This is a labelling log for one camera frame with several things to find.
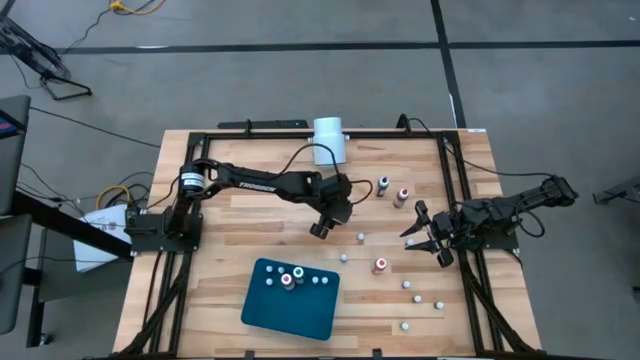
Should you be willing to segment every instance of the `small bottle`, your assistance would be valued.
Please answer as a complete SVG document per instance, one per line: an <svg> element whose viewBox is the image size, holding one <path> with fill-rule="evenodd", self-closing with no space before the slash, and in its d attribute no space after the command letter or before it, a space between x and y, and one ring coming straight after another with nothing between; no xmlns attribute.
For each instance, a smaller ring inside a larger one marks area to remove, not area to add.
<svg viewBox="0 0 640 360"><path fill-rule="evenodd" d="M282 275L282 277L280 278L280 282L282 282L282 286L284 286L284 288L287 290L292 290L296 286L296 283L293 281L291 275L289 274Z"/></svg>
<svg viewBox="0 0 640 360"><path fill-rule="evenodd" d="M376 192L377 197L383 197L384 193L387 192L387 188L389 187L389 178L383 176L378 180L378 192Z"/></svg>
<svg viewBox="0 0 640 360"><path fill-rule="evenodd" d="M374 274L379 274L383 272L384 269L386 268L387 268L387 260L383 258L379 258L373 263L373 269L371 270L371 272L373 272Z"/></svg>
<svg viewBox="0 0 640 360"><path fill-rule="evenodd" d="M400 209L402 206L404 206L404 203L408 198L409 190L405 188L400 189L400 191L398 191L398 194L396 195L396 198L393 199L393 206L395 206L397 209Z"/></svg>
<svg viewBox="0 0 640 360"><path fill-rule="evenodd" d="M300 266L296 266L293 269L293 279L296 281L296 284L302 284L304 282L304 270Z"/></svg>

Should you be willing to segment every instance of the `yellow cable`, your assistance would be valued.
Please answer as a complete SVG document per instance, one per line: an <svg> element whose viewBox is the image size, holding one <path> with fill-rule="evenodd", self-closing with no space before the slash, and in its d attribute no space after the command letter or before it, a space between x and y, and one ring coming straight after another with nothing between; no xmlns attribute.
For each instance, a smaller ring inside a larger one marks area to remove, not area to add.
<svg viewBox="0 0 640 360"><path fill-rule="evenodd" d="M131 193L129 192L129 189L127 189L126 186L123 186L123 185L109 186L108 188L104 189L104 191L101 192L100 195L98 195L98 198L96 199L96 210L100 210L100 200L102 200L102 197L105 196L109 191L115 190L115 189L121 189L124 192L126 192L127 202L131 202Z"/></svg>
<svg viewBox="0 0 640 360"><path fill-rule="evenodd" d="M158 8L160 8L160 6L161 6L162 4L164 4L164 2L165 2L165 1L166 1L166 0L160 0L160 1L158 1L158 3L157 3L154 7L152 7L152 8L151 8L151 9L149 9L149 10L144 10L144 11L135 11L135 10L131 10L131 9L129 9L128 7L126 7L126 6L122 3L122 1L120 1L120 0L116 0L116 1L112 2L112 3L109 5L109 8L110 8L112 11L122 10L122 11L126 11L126 12L128 12L128 13L135 14L135 15L148 15L148 14L151 14L152 12L154 12L154 11L158 10Z"/></svg>

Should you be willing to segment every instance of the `concrete floor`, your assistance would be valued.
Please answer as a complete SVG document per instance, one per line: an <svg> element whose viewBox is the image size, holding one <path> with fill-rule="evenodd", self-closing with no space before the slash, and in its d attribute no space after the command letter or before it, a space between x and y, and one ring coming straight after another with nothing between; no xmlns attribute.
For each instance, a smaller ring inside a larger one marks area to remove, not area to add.
<svg viewBox="0 0 640 360"><path fill-rule="evenodd" d="M39 40L66 47L104 10L102 3L21 0L10 16ZM442 8L450 41L640 38L640 4L633 0L447 0ZM429 2L419 0L168 1L150 16L103 16L82 46L436 41L433 24ZM640 274L640 209L624 201L595 206L590 194L638 174L640 49L455 50L452 56L468 126L488 129L498 169L554 172L582 195L570 209L537 212L544 238L520 236L544 348L637 358L640 305L630 286ZM406 112L432 127L453 126L438 50L70 54L64 60L94 97L56 103L40 89L26 90L7 56L0 56L0 97L28 94L33 106L155 143L165 129L247 118L338 114L346 126L389 127ZM23 159L54 189L81 197L131 172L153 171L157 151L32 113ZM31 174L20 177L37 186ZM506 194L538 181L502 178ZM0 337L0 357L106 355L125 286L48 304L44 326L57 339L36 349L23 347L25 291L18 327Z"/></svg>

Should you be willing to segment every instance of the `blue tray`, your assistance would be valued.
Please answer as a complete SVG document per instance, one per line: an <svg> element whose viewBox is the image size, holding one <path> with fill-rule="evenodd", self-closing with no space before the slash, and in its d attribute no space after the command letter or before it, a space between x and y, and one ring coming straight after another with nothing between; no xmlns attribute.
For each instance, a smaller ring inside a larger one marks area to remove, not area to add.
<svg viewBox="0 0 640 360"><path fill-rule="evenodd" d="M267 265L273 267L268 273ZM242 309L242 322L289 334L305 336L317 340L329 340L336 309L340 275L335 272L300 266L304 269L304 283L286 290L280 283L281 274L292 274L300 265L287 264L269 259L258 259L253 268L249 291ZM314 285L311 278L323 276L329 279L327 285ZM273 285L266 284L267 278Z"/></svg>

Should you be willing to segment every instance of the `wooden tabletop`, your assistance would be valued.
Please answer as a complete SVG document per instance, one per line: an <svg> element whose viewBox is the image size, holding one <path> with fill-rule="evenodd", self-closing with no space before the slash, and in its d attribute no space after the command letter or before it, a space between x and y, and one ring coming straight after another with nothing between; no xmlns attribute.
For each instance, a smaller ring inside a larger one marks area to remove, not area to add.
<svg viewBox="0 0 640 360"><path fill-rule="evenodd" d="M466 160L494 169L489 139L484 132L460 130ZM189 131L167 131L160 150L150 202L169 192L171 181L184 161ZM236 166L278 172L304 140L214 140L209 156ZM431 215L448 210L443 176L434 140L358 139L347 142L347 160L340 165L351 180L380 176L390 178L387 195L369 197L354 207L348 224L336 226L326 240L309 234L318 213L302 204L291 204L274 195L229 189L202 202L204 230L195 253L179 356L241 356L255 350L257 356L371 356L381 348L385 356L473 355L471 331L454 265L442 269L426 252L405 251L406 239L398 235L415 221L413 204L425 200ZM461 200L455 162L450 156L456 193ZM317 170L312 152L303 151L291 170ZM322 169L323 175L333 170ZM496 175L467 167L473 197L501 195ZM392 205L398 189L410 191L402 209ZM366 194L367 184L354 185L352 200ZM168 206L173 198L163 204ZM162 211L162 206L154 209ZM366 234L359 244L357 234ZM416 242L424 233L414 234ZM347 263L340 255L349 257ZM485 252L496 305L529 345L539 348L531 304L519 264L504 251ZM114 350L130 343L142 325L144 306L155 254L138 256L131 273ZM240 321L253 265L258 258L336 271L340 291L329 341L317 341L243 324ZM374 276L370 267L378 257L389 261L385 273ZM180 261L177 261L174 274ZM157 298L159 267L153 300ZM402 289L402 282L411 282ZM414 295L422 303L412 302ZM434 308L444 302L443 310ZM485 347L491 348L486 314L478 303ZM160 349L167 349L170 310L163 327ZM400 329L407 322L409 331Z"/></svg>

